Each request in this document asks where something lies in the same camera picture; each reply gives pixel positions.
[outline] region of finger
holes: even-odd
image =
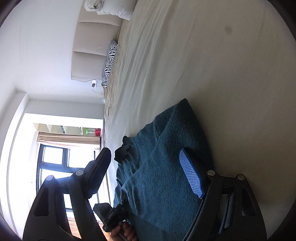
[[[132,232],[131,232],[131,234],[128,236],[128,240],[129,241],[132,241],[135,236],[136,236],[136,230],[133,229]]]
[[[124,231],[124,236],[128,237],[131,232],[133,231],[133,226],[130,225],[125,231]]]
[[[122,224],[123,230],[126,230],[128,227],[129,227],[129,223],[128,222],[123,222],[123,224]]]
[[[118,233],[121,230],[121,226],[117,226],[116,228],[112,229],[110,237],[116,237],[118,236]]]

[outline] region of blanket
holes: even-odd
[[[140,241],[176,240],[186,235],[201,200],[194,195],[179,162],[188,148],[208,169],[213,160],[202,128],[186,99],[165,110],[132,138],[123,137],[114,206],[128,197],[128,221]]]

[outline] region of mattress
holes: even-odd
[[[105,93],[106,146],[114,155],[187,98],[217,171],[246,176],[270,236],[296,197],[295,66],[296,42],[266,0],[138,0]]]

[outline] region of pillow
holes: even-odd
[[[97,11],[98,15],[116,15],[120,18],[130,20],[138,0],[102,0],[102,9]]]
[[[104,65],[103,73],[102,73],[102,86],[105,86],[106,88],[108,87],[109,75],[110,75],[114,57],[117,51],[117,46],[118,44],[114,40],[112,40],[108,48],[106,63]]]
[[[84,8],[88,12],[100,11],[102,10],[104,0],[86,0],[84,3]]]

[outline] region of power outlet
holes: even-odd
[[[96,88],[96,80],[92,80],[91,87]]]

